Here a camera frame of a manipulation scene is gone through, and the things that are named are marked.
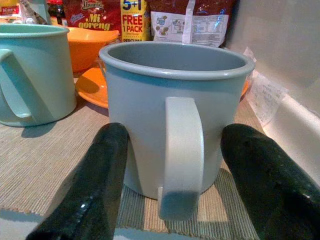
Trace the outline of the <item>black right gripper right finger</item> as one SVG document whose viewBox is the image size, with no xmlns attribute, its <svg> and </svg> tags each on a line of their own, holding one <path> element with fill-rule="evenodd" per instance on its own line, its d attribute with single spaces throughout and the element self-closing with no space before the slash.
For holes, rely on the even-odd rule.
<svg viewBox="0 0 320 240">
<path fill-rule="evenodd" d="M 233 123 L 220 148 L 261 240 L 320 238 L 320 187 L 273 139 Z"/>
</svg>

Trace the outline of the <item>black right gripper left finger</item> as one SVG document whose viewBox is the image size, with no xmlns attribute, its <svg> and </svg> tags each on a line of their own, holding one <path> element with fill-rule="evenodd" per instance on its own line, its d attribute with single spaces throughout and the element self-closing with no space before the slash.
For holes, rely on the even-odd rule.
<svg viewBox="0 0 320 240">
<path fill-rule="evenodd" d="M 117 223 L 129 134 L 104 125 L 80 162 L 63 180 L 43 221 L 28 240 L 111 240 Z"/>
</svg>

